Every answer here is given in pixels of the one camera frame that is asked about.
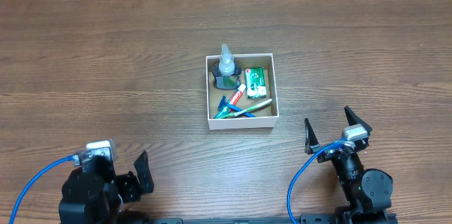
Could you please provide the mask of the green white toothbrush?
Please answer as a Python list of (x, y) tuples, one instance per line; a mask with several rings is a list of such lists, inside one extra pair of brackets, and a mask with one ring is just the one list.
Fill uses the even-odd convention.
[(248, 108), (246, 108), (246, 109), (244, 109), (244, 110), (242, 110), (242, 111), (238, 111), (238, 112), (233, 112), (233, 113), (230, 113), (230, 114), (226, 114), (226, 115), (222, 116), (221, 119), (225, 119), (225, 118), (228, 118), (228, 117), (238, 117), (238, 116), (240, 116), (240, 115), (242, 115), (242, 114), (245, 114), (245, 113), (247, 113), (247, 112), (253, 112), (253, 111), (255, 111), (255, 110), (259, 110), (259, 109), (261, 109), (262, 107), (266, 107), (267, 105), (271, 104), (272, 101), (273, 101), (272, 99), (267, 99), (267, 100), (265, 100), (265, 101), (263, 101), (263, 102), (260, 102), (260, 103), (258, 103), (258, 104), (256, 104), (256, 105), (253, 105), (253, 106), (251, 106), (251, 107), (248, 107)]

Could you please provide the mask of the green Dettol soap pack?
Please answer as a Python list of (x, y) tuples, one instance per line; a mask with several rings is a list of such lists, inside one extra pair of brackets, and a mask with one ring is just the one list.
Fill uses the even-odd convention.
[(245, 72), (246, 96), (250, 99), (266, 97), (266, 81), (263, 67), (247, 68)]

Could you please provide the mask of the blue disposable razor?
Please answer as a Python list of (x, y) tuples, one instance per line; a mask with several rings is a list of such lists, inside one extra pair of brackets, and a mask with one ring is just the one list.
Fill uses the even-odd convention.
[[(225, 107), (226, 107), (227, 109), (231, 109), (231, 110), (233, 110), (233, 111), (235, 111), (235, 112), (241, 112), (241, 111), (242, 111), (242, 109), (240, 109), (239, 107), (236, 107), (236, 106), (234, 106), (234, 105), (228, 103), (228, 102), (226, 101), (226, 97), (223, 96), (222, 99), (221, 99), (221, 101), (220, 101), (220, 103), (219, 103), (219, 105), (218, 105), (218, 109), (219, 109), (220, 111), (222, 111)], [(253, 114), (250, 113), (250, 112), (245, 112), (245, 113), (244, 113), (244, 116), (245, 116), (245, 117), (255, 117), (255, 115), (253, 115)]]

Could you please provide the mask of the blue mouthwash spray bottle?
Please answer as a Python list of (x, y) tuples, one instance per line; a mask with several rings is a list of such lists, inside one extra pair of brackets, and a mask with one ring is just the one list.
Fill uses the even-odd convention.
[(219, 90), (234, 90), (240, 86), (242, 68), (226, 44), (222, 44), (219, 62), (213, 65), (213, 85)]

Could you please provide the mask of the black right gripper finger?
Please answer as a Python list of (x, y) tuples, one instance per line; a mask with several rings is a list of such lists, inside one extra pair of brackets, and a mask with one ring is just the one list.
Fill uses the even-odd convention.
[(344, 107), (344, 111), (345, 111), (345, 115), (347, 118), (347, 122), (350, 126), (356, 125), (356, 124), (361, 124), (365, 130), (367, 131), (368, 134), (370, 134), (372, 132), (372, 127), (370, 125), (368, 125), (364, 120), (362, 120), (361, 118), (359, 118), (349, 106), (345, 106)]
[(308, 118), (304, 119), (304, 125), (305, 125), (305, 131), (306, 131), (304, 152), (308, 155), (312, 155), (312, 154), (315, 154), (316, 152), (318, 152), (321, 146), (317, 140), (317, 137), (314, 133), (314, 130), (311, 127), (311, 124), (310, 124)]

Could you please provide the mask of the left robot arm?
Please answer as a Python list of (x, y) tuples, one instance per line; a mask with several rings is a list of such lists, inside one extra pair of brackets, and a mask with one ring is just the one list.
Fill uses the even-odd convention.
[(110, 153), (86, 151), (74, 158), (78, 167), (61, 189), (61, 223), (152, 223), (147, 213), (121, 209), (154, 190), (146, 151), (135, 160), (136, 171), (124, 175), (115, 173)]

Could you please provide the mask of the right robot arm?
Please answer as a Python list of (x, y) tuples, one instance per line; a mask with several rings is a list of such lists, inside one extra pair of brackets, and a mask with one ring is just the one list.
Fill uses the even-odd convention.
[(319, 163), (330, 161), (347, 199), (334, 213), (306, 213), (300, 223), (357, 223), (397, 224), (391, 207), (393, 178), (379, 169), (365, 169), (358, 152), (369, 146), (372, 128), (359, 118), (350, 107), (344, 107), (348, 126), (341, 138), (330, 146), (322, 146), (308, 119), (304, 120), (306, 140), (304, 151), (314, 155)]

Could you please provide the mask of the Colgate toothpaste tube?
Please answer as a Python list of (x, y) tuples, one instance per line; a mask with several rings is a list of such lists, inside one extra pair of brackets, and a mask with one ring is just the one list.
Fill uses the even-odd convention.
[(218, 112), (214, 116), (214, 118), (219, 119), (222, 116), (229, 114), (232, 111), (232, 109), (229, 106), (227, 106), (227, 104), (235, 106), (239, 99), (241, 98), (241, 96), (243, 96), (245, 89), (246, 86), (244, 84), (241, 84), (228, 100), (226, 100), (225, 96), (223, 96), (218, 105)]

